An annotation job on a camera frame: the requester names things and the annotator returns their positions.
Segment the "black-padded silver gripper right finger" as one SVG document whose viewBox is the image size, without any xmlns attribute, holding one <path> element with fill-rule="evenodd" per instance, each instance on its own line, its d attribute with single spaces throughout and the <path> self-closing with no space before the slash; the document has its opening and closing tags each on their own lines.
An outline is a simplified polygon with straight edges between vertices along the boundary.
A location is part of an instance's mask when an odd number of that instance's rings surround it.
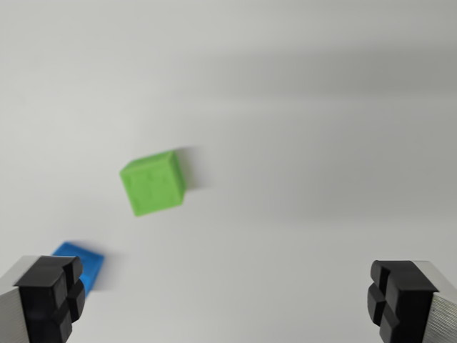
<svg viewBox="0 0 457 343">
<path fill-rule="evenodd" d="M 371 265 L 367 307 L 383 342 L 456 341 L 456 287 L 428 261 Z"/>
</svg>

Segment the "black-padded silver gripper left finger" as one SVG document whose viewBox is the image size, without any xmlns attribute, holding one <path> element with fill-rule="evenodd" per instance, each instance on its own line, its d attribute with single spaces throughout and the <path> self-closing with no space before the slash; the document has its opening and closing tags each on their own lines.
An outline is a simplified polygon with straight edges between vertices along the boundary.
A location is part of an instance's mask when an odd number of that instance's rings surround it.
<svg viewBox="0 0 457 343">
<path fill-rule="evenodd" d="M 79 257 L 23 256 L 1 276 L 1 341 L 64 343 L 83 313 Z"/>
</svg>

